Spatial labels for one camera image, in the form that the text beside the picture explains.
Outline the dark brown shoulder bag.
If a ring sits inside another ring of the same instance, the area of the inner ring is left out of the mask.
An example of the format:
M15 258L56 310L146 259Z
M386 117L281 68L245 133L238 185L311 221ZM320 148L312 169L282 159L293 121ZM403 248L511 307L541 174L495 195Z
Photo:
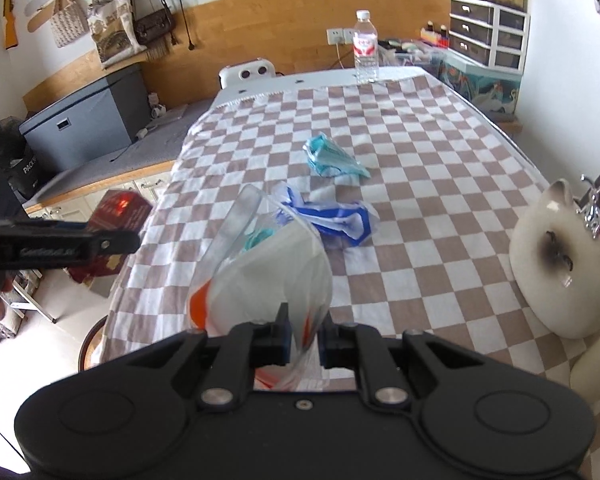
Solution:
M134 20L135 37L141 46L147 47L151 42L173 32L175 22L171 10L166 0L159 1L161 4L159 10Z

